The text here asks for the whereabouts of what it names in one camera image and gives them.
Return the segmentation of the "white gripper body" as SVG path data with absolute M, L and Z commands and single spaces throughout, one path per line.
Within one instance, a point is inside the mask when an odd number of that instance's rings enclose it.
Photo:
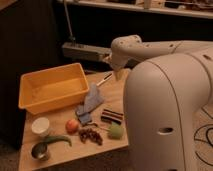
M 103 59 L 105 63 L 107 63 L 114 71 L 119 71 L 124 67 L 124 59 L 114 53 L 111 53 L 107 57 Z

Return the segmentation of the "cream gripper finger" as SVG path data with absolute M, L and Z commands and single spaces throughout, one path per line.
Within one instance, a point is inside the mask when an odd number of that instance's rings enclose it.
M 115 75 L 116 80 L 120 80 L 123 75 L 123 70 L 114 71 L 114 75 Z

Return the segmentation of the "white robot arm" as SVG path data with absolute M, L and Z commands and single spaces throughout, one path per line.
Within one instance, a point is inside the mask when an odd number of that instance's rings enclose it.
M 138 64 L 126 79 L 123 107 L 134 171 L 197 171 L 193 115 L 213 103 L 213 41 L 114 39 L 114 72 L 131 59 Z

